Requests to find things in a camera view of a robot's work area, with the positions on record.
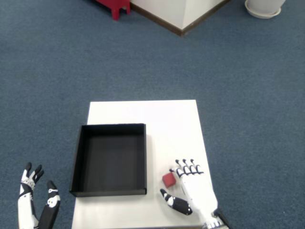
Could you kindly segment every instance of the white table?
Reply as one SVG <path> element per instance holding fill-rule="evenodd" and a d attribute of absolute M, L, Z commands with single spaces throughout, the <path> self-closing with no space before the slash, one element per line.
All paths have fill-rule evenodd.
<path fill-rule="evenodd" d="M 160 194 L 175 159 L 193 158 L 209 174 L 195 100 L 91 102 L 88 124 L 145 123 L 147 195 L 76 198 L 72 229 L 167 228 L 200 225 L 170 209 Z M 168 192 L 184 198 L 179 180 Z"/>

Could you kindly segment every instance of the blue carpet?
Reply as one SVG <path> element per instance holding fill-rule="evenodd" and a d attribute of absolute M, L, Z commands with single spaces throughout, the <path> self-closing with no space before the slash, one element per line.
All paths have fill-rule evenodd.
<path fill-rule="evenodd" d="M 214 189 L 235 229 L 305 225 L 305 1 L 271 20 L 233 0 L 180 38 L 90 0 L 0 3 L 0 221 L 17 228 L 26 162 L 43 164 L 70 228 L 69 194 L 90 101 L 196 99 Z"/>

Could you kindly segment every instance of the brown baseboard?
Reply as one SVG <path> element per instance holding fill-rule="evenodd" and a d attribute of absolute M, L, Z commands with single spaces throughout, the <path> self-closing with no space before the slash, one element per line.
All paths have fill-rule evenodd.
<path fill-rule="evenodd" d="M 184 36 L 188 31 L 190 31 L 191 29 L 193 29 L 194 27 L 196 27 L 197 25 L 199 25 L 201 22 L 203 22 L 205 19 L 207 19 L 209 16 L 211 16 L 212 14 L 214 14 L 217 10 L 219 10 L 223 5 L 225 5 L 226 3 L 228 3 L 230 0 L 224 0 L 222 2 L 220 2 L 219 4 L 217 4 L 216 6 L 214 6 L 212 9 L 210 9 L 209 11 L 207 11 L 207 13 L 205 13 L 204 15 L 202 15 L 201 17 L 199 17 L 198 19 L 196 19 L 193 23 L 189 24 L 188 26 L 186 26 L 184 29 L 179 29 L 178 27 L 168 23 L 167 21 L 159 18 L 158 16 L 148 12 L 147 10 L 142 9 L 141 7 L 130 3 L 130 7 L 133 11 L 137 12 L 138 14 L 152 20 L 153 22 L 163 26 L 164 28 L 168 29 L 169 31 L 177 34 L 178 36 Z"/>

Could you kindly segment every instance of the black box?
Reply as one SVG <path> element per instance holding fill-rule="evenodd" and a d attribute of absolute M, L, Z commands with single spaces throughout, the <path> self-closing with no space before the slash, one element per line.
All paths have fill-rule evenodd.
<path fill-rule="evenodd" d="M 76 197 L 146 194 L 145 124 L 81 126 L 70 192 Z"/>

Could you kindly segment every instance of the robotic hand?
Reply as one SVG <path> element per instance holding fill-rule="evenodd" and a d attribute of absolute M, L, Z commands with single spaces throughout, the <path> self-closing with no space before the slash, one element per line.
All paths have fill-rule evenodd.
<path fill-rule="evenodd" d="M 18 221 L 19 229 L 52 229 L 55 222 L 61 198 L 52 181 L 48 186 L 48 201 L 45 205 L 40 220 L 35 214 L 33 191 L 36 183 L 43 175 L 42 166 L 39 165 L 30 175 L 32 165 L 29 162 L 23 171 L 18 199 Z"/>
<path fill-rule="evenodd" d="M 203 225 L 203 229 L 227 229 L 227 220 L 218 209 L 218 202 L 207 175 L 201 170 L 200 165 L 187 160 L 176 160 L 179 167 L 170 171 L 180 178 L 182 189 L 187 201 L 173 197 L 161 189 L 161 193 L 167 204 L 185 214 L 196 212 Z"/>

